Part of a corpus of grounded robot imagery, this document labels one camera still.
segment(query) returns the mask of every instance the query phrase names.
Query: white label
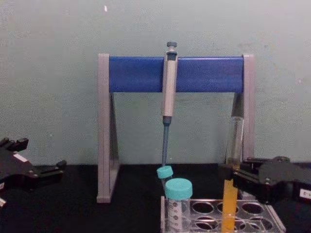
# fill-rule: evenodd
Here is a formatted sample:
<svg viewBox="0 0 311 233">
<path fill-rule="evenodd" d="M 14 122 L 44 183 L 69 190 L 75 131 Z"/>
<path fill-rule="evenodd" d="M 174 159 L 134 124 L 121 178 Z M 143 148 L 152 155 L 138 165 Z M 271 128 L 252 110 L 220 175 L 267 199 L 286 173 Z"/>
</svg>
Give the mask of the white label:
<svg viewBox="0 0 311 233">
<path fill-rule="evenodd" d="M 311 191 L 310 190 L 306 190 L 306 189 L 301 189 L 300 190 L 300 197 L 301 198 L 311 199 Z"/>
<path fill-rule="evenodd" d="M 17 158 L 17 159 L 19 159 L 20 161 L 22 161 L 22 162 L 27 162 L 28 160 L 27 159 L 25 159 L 23 156 L 21 156 L 20 154 L 14 154 L 13 155 L 15 158 Z"/>
<path fill-rule="evenodd" d="M 169 201 L 168 219 L 171 228 L 178 231 L 183 229 L 181 202 Z"/>
</svg>

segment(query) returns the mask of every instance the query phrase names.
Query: yellow liquid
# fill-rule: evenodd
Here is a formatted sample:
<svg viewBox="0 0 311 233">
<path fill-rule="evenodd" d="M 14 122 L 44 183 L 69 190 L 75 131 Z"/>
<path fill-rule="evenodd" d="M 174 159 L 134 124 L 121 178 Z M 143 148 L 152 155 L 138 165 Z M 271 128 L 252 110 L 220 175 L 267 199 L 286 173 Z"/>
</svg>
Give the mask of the yellow liquid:
<svg viewBox="0 0 311 233">
<path fill-rule="evenodd" d="M 238 189 L 233 186 L 233 179 L 225 180 L 223 200 L 222 232 L 234 232 L 235 211 L 237 208 Z"/>
</svg>

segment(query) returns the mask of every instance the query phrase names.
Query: pipette stand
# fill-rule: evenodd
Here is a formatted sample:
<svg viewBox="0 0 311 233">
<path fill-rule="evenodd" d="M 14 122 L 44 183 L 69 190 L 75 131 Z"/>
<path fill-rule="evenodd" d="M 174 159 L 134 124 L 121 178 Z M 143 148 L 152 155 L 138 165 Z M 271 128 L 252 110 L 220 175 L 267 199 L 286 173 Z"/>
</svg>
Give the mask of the pipette stand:
<svg viewBox="0 0 311 233">
<path fill-rule="evenodd" d="M 98 56 L 98 203 L 110 203 L 119 171 L 114 92 L 162 92 L 163 57 Z M 242 93 L 242 157 L 254 157 L 255 59 L 179 57 L 177 92 Z"/>
</svg>

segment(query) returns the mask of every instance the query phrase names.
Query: teal tube cap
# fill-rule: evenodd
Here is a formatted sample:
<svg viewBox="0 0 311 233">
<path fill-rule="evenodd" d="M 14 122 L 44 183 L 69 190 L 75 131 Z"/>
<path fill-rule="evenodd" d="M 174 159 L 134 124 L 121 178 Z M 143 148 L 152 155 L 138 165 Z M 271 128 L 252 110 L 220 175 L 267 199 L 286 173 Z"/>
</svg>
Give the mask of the teal tube cap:
<svg viewBox="0 0 311 233">
<path fill-rule="evenodd" d="M 173 200 L 185 200 L 192 196 L 192 183 L 187 179 L 175 178 L 165 183 L 165 196 Z"/>
<path fill-rule="evenodd" d="M 156 170 L 159 179 L 165 179 L 173 175 L 171 166 L 162 166 Z"/>
</svg>

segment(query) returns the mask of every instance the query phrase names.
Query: light green wall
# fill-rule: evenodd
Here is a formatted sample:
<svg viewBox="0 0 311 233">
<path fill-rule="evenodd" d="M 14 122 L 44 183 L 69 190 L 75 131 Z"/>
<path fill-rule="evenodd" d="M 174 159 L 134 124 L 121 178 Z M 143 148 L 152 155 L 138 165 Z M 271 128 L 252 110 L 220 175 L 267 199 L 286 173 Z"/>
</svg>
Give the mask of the light green wall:
<svg viewBox="0 0 311 233">
<path fill-rule="evenodd" d="M 97 54 L 257 58 L 256 156 L 311 160 L 311 2 L 2 0 L 0 135 L 35 164 L 97 163 Z M 169 161 L 224 156 L 232 94 L 178 94 Z M 161 94 L 115 96 L 121 161 L 159 163 Z"/>
</svg>

